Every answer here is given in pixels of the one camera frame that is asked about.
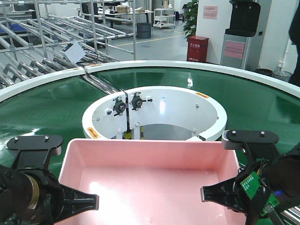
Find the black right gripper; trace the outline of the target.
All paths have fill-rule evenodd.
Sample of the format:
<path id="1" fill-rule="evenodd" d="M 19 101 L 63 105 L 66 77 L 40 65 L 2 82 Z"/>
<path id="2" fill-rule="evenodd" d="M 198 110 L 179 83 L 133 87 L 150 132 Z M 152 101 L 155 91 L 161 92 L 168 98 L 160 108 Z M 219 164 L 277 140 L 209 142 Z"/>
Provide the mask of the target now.
<path id="1" fill-rule="evenodd" d="M 235 180 L 201 187 L 201 201 L 238 211 L 238 199 L 247 225 L 264 217 L 274 225 L 285 225 L 281 212 L 300 206 L 300 146 L 280 155 L 278 141 L 279 136 L 271 131 L 225 130 L 223 148 L 242 150 L 248 165 Z"/>

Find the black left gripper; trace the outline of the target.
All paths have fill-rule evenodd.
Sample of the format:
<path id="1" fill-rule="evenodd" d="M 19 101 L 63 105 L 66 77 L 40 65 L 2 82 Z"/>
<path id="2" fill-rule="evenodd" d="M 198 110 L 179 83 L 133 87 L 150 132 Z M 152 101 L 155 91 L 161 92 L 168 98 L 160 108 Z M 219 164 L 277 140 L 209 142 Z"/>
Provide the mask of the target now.
<path id="1" fill-rule="evenodd" d="M 53 225 L 88 210 L 99 209 L 99 196 L 60 185 L 48 169 L 61 154 L 60 135 L 22 135 L 7 142 L 14 153 L 11 168 L 0 166 L 0 223 Z"/>

